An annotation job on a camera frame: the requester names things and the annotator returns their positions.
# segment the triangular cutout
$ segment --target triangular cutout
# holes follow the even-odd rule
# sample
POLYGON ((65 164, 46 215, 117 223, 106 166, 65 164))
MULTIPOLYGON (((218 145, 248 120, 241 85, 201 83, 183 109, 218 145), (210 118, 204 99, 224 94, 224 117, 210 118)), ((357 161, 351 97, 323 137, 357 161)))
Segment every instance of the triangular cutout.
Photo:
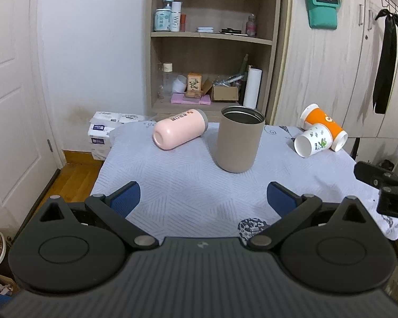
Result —
POLYGON ((40 221, 53 221, 53 220, 62 220, 64 215, 60 211, 59 205, 56 203, 52 203, 49 205, 49 208, 45 211, 40 221))
POLYGON ((347 210, 342 220, 344 221, 352 221, 358 223, 365 223, 365 218, 361 214, 360 210, 357 208, 355 204, 351 204, 347 210))

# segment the blue jar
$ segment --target blue jar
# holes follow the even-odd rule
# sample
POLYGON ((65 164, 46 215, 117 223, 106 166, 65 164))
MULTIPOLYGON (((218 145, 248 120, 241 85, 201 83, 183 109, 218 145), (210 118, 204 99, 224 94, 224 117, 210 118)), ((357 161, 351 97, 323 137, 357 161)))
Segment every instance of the blue jar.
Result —
POLYGON ((171 11, 168 9, 158 9, 155 13, 155 31, 170 30, 171 11))

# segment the wall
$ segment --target wall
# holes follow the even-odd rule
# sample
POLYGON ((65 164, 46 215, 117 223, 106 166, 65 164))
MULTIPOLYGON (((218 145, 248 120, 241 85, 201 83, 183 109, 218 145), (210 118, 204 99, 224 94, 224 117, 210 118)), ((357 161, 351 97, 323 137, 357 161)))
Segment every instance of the wall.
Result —
POLYGON ((146 114, 144 0, 38 0, 41 81, 60 149, 88 151, 96 111, 146 114))

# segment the black bow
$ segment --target black bow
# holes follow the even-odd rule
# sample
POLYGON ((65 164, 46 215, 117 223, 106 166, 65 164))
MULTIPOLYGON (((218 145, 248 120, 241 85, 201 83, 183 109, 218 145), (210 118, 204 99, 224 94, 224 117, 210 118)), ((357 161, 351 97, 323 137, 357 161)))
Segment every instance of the black bow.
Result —
POLYGON ((382 53, 380 54, 376 82, 373 90, 373 108, 376 113, 385 113, 389 96, 391 95, 393 74, 396 64, 396 28, 398 27, 398 14, 393 14, 384 9, 379 12, 376 19, 386 16, 383 35, 382 53))

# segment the pink bottle on shelf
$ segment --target pink bottle on shelf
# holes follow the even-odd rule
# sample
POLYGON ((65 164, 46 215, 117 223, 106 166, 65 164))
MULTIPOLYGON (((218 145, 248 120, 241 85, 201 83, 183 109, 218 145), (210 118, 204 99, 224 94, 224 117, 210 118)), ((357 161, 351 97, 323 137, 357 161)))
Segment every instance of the pink bottle on shelf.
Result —
POLYGON ((199 109, 190 109, 155 124, 153 140, 165 151, 201 136, 208 129, 208 118, 199 109))

